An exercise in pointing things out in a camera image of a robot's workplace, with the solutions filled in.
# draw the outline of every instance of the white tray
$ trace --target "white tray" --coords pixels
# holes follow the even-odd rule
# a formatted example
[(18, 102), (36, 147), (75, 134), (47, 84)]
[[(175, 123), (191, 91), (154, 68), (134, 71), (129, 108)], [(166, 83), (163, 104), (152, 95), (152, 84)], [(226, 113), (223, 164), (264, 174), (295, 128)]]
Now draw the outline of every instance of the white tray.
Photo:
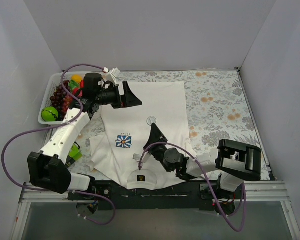
[[(71, 72), (67, 72), (65, 74), (63, 80), (64, 81), (71, 80), (71, 77), (73, 75), (80, 75), (80, 76), (82, 76), (82, 78), (84, 78), (87, 73), (91, 73), (91, 71), (71, 71)], [(62, 121), (44, 121), (41, 117), (42, 110), (46, 107), (51, 106), (50, 97), (54, 94), (55, 88), (57, 88), (59, 86), (59, 84), (61, 82), (61, 75), (62, 75), (62, 73), (56, 73), (56, 74), (53, 74), (50, 77), (48, 86), (46, 87), (46, 90), (45, 90), (45, 94), (44, 94), (44, 97), (43, 97), (43, 101), (42, 101), (39, 116), (38, 116), (38, 121), (41, 124), (44, 124), (44, 125), (47, 125), (47, 124), (48, 125), (58, 125), (58, 124), (62, 123)]]

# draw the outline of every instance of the green ball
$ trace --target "green ball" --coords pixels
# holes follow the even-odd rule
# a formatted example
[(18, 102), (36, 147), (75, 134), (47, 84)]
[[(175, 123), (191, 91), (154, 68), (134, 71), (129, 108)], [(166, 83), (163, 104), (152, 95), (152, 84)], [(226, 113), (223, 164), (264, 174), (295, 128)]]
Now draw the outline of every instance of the green ball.
[(58, 110), (53, 106), (48, 106), (44, 108), (41, 112), (41, 117), (46, 122), (54, 122), (58, 119)]

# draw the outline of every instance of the yellow fruit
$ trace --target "yellow fruit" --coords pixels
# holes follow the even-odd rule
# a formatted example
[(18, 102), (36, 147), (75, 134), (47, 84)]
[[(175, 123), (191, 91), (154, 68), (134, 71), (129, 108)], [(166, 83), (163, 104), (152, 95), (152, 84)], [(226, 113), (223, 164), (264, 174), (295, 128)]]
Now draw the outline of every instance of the yellow fruit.
[(80, 84), (81, 81), (82, 81), (82, 76), (80, 76), (80, 75), (73, 75), (71, 77), (71, 80), (75, 81), (77, 84)]

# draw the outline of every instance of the white wall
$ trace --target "white wall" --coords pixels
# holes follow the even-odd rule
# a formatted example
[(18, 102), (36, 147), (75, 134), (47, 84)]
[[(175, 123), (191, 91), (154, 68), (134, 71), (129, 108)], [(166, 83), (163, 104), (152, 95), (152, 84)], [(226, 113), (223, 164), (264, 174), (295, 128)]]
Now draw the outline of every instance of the white wall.
[(275, 3), (242, 76), (270, 165), (286, 182), (300, 227), (300, 0)]
[[(17, 133), (39, 127), (43, 94), (57, 72), (60, 68), (25, 3), (0, 0), (0, 240), (11, 234), (21, 192), (5, 176), (2, 148)], [(20, 183), (29, 180), (27, 155), (42, 143), (42, 134), (32, 134), (8, 149), (8, 168)]]
[(24, 0), (62, 69), (233, 69), (276, 0)]

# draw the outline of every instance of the cable connector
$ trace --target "cable connector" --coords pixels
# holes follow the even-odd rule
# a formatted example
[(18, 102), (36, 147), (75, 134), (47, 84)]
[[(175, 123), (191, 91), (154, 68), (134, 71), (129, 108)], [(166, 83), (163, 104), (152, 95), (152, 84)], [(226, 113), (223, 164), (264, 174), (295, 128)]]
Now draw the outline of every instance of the cable connector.
[(117, 85), (117, 77), (119, 76), (119, 74), (121, 73), (121, 71), (118, 68), (113, 68), (111, 69), (105, 76), (104, 76), (104, 80), (105, 81), (110, 81), (112, 82), (114, 85)]
[(109, 69), (105, 67), (102, 72), (104, 72), (105, 74), (107, 74), (109, 72)]

